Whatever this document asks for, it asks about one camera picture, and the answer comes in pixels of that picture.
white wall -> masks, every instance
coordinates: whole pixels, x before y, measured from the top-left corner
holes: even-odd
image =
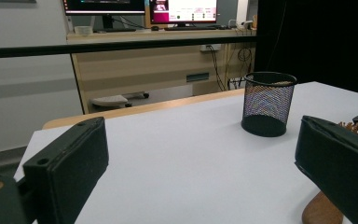
[[[0,48],[64,45],[60,0],[0,3]],[[52,119],[80,115],[69,55],[0,59],[0,151],[26,146]]]
[[[246,21],[247,12],[248,12],[248,0],[238,0],[237,23],[241,24],[243,21]]]

wooden table edge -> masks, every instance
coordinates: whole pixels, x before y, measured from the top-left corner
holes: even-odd
[[[141,114],[141,113],[160,110],[160,109],[173,108],[182,105],[191,105],[199,102],[216,100],[216,99],[226,98],[230,96],[237,96],[242,94],[244,94],[244,89],[239,89],[234,91],[222,91],[222,92],[210,93],[205,95],[187,97],[183,99],[159,102],[150,105],[137,105],[134,107],[126,107],[126,108],[92,113],[87,115],[73,116],[63,119],[54,119],[45,123],[45,125],[43,125],[43,129],[51,129],[51,128],[57,128],[62,126],[74,125],[80,121],[97,118],[97,117],[104,117],[105,119],[111,119],[111,118],[117,118],[127,115]]]

monitor screen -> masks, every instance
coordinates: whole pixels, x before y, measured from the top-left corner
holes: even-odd
[[[148,0],[150,23],[216,23],[217,0]]]
[[[144,15],[145,0],[62,0],[65,15]]]

black mesh pencil cup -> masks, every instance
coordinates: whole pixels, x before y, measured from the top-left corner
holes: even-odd
[[[274,72],[245,76],[241,126],[248,133],[277,137],[286,133],[286,124],[297,79]]]

white table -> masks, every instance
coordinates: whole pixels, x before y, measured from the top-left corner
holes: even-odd
[[[242,107],[233,96],[107,119],[110,164],[76,223],[300,224],[319,191],[294,165],[301,118],[351,121],[358,93],[295,86],[276,138],[247,133]],[[21,164],[68,128],[35,132]]]

